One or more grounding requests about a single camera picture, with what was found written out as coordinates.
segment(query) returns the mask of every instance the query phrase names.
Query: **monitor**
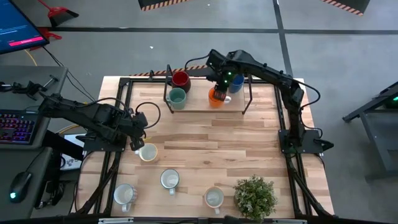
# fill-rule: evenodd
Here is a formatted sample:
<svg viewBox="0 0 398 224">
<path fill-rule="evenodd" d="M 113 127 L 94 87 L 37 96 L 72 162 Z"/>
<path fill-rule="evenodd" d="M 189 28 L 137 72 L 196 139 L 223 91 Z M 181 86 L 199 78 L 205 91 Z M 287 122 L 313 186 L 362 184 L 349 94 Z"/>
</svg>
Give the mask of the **monitor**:
<svg viewBox="0 0 398 224">
<path fill-rule="evenodd" d="M 0 0 L 0 54 L 48 43 L 49 41 L 11 0 Z"/>
</svg>

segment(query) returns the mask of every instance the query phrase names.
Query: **green mug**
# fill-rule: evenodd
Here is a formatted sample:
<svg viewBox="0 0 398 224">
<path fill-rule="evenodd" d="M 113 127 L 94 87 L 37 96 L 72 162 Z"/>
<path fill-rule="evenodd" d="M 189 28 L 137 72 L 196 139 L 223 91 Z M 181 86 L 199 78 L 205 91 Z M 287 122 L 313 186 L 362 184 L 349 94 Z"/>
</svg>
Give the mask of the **green mug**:
<svg viewBox="0 0 398 224">
<path fill-rule="evenodd" d="M 169 102 L 174 109 L 182 110 L 187 102 L 187 94 L 181 88 L 174 88 L 170 91 L 169 95 L 166 97 L 167 102 Z"/>
</svg>

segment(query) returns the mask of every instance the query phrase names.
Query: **green plant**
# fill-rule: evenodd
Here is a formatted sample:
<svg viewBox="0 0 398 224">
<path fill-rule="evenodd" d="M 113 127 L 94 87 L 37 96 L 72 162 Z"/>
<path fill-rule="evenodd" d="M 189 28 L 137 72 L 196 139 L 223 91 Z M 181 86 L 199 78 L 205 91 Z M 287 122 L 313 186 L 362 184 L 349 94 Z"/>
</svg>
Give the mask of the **green plant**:
<svg viewBox="0 0 398 224">
<path fill-rule="evenodd" d="M 251 176 L 238 180 L 234 186 L 234 201 L 239 211 L 248 219 L 262 223 L 265 217 L 275 212 L 277 198 L 274 196 L 274 183 L 264 182 L 264 178 Z"/>
</svg>

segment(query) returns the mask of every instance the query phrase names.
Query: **keyboard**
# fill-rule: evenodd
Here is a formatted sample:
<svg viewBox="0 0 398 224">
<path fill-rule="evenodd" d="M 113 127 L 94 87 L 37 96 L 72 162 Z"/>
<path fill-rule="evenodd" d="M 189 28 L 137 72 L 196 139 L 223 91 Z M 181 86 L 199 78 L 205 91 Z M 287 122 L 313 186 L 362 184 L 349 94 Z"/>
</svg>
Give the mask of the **keyboard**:
<svg viewBox="0 0 398 224">
<path fill-rule="evenodd" d="M 0 144 L 32 144 L 40 120 L 37 111 L 0 110 Z"/>
</svg>

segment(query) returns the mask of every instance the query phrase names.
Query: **blue mug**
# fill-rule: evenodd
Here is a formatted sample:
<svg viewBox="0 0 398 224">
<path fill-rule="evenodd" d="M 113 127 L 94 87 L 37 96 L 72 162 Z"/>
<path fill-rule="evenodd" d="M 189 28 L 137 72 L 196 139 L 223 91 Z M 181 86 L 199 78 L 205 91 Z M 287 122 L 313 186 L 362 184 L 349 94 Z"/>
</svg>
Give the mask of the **blue mug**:
<svg viewBox="0 0 398 224">
<path fill-rule="evenodd" d="M 243 86 L 244 83 L 244 76 L 243 75 L 236 75 L 234 80 L 231 84 L 229 84 L 229 92 L 230 93 L 237 93 Z"/>
</svg>

